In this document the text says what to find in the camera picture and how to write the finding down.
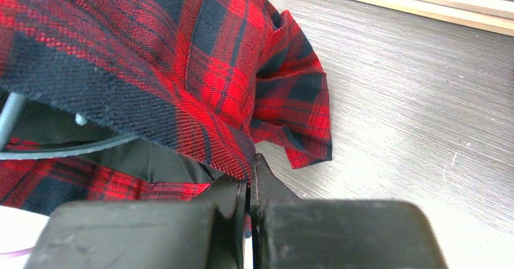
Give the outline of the teal plastic hanger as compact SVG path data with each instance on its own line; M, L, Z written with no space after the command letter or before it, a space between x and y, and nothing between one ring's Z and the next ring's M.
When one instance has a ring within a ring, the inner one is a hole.
M1 111L1 160L35 160L53 159L89 154L106 150L136 140L136 135L117 135L101 141L89 142L75 146L58 146L56 148L40 148L39 150L6 150L14 127L24 109L27 98L16 92L8 94Z

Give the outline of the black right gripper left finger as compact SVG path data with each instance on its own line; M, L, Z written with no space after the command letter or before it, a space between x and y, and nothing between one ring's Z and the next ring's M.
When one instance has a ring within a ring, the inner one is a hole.
M207 268L243 268L247 184L225 175L196 197L214 206Z

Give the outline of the red plaid garment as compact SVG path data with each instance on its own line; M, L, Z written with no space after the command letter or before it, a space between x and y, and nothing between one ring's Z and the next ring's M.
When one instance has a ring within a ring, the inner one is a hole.
M293 168L332 158L327 78L268 0L1 0L1 96L28 99L17 150L137 141L1 161L1 205L43 215L80 200L183 200L219 174L248 181L255 144Z

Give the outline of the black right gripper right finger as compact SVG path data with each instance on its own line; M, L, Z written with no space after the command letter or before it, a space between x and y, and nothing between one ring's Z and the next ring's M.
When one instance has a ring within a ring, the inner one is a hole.
M299 197L272 172L265 157L255 154L250 181L250 217L252 225L253 267L262 263L262 236L265 207L268 201L297 201Z

